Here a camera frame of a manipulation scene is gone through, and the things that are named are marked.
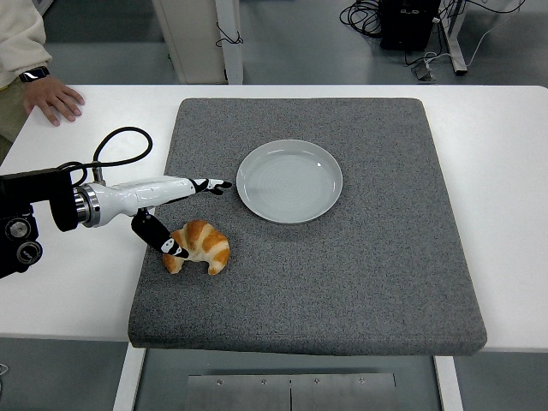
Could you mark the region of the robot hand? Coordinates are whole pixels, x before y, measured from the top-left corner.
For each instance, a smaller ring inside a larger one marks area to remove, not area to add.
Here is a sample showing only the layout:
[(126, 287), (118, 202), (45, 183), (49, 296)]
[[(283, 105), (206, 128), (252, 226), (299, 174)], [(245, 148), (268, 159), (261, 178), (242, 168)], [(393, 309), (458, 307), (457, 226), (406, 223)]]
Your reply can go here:
[(79, 189), (86, 199), (87, 227), (101, 227), (123, 214), (132, 218), (133, 232), (154, 250), (186, 258), (189, 252), (180, 246), (168, 229), (149, 213), (151, 208), (186, 199), (194, 194), (210, 192), (215, 195), (230, 188), (231, 183), (218, 179), (188, 179), (161, 176), (142, 182), (130, 182), (106, 187), (89, 183)]

